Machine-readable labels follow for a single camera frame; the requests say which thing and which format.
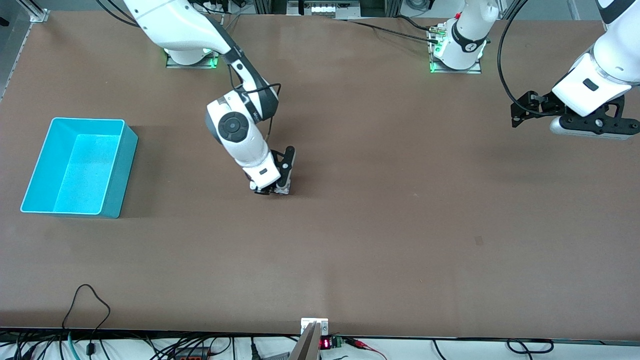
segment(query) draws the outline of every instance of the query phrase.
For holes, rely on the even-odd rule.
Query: brown table surface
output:
[[[356,24],[240,18],[233,37],[283,84],[270,145],[298,150],[292,195],[265,197],[204,125],[225,66],[164,69],[139,29],[52,13],[0,104],[0,325],[59,326],[88,282],[112,328],[293,333],[321,316],[355,334],[640,340],[640,144],[512,129],[503,25],[477,76],[430,74],[424,43]],[[515,22],[514,94],[548,91],[601,33]],[[53,117],[140,137],[119,220],[19,211]],[[78,306],[71,326],[104,316],[88,291]]]

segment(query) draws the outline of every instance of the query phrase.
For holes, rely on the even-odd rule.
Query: black round joint cover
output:
[[[220,137],[230,142],[241,142],[249,132],[249,120],[237,111],[225,114],[218,123]]]

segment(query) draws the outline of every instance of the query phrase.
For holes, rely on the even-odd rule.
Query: blue plastic bin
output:
[[[51,120],[20,210],[117,218],[138,136],[124,120]]]

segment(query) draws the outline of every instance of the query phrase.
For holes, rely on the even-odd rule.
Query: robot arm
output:
[[[285,154],[270,151],[256,126],[275,114],[278,95],[225,29],[197,12],[187,0],[124,3],[149,39],[165,48],[177,63],[196,63],[208,49],[221,54],[242,83],[207,105],[207,128],[243,168],[252,190],[289,193],[295,150],[288,147]]]
[[[433,56],[454,70],[470,68],[482,55],[498,14],[496,0],[465,0],[462,12],[438,24],[438,30],[443,31],[435,35],[440,43]]]
[[[551,122],[556,134],[623,140],[640,132],[640,122],[622,117],[624,94],[640,85],[640,1],[597,2],[607,32],[575,61],[552,92],[543,97],[527,92],[518,102],[534,111],[541,106],[546,115],[560,115]],[[606,114],[610,108],[616,110],[613,116]],[[511,106],[511,115],[513,127],[541,117],[517,104]]]

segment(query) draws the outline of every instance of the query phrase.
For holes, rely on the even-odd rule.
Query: metal bracket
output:
[[[329,320],[323,318],[302,318],[301,335],[296,347],[291,351],[289,360],[318,360],[320,357],[320,339],[329,334]]]
[[[29,14],[30,22],[45,22],[49,18],[49,10],[39,7],[33,0],[16,0]]]
[[[329,319],[325,318],[302,318],[300,319],[300,334],[305,332],[310,323],[320,323],[321,335],[329,335]]]

